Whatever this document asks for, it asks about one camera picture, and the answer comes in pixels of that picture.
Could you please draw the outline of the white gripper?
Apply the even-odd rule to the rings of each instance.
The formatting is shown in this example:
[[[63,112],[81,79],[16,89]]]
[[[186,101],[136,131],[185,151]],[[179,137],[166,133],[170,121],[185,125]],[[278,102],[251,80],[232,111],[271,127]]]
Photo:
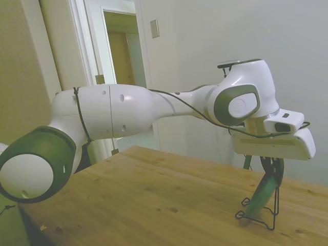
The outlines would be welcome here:
[[[282,182],[282,158],[309,160],[316,153],[312,134],[307,128],[270,138],[256,138],[232,131],[231,137],[237,154],[260,156],[266,176],[271,176],[274,168],[276,182]]]

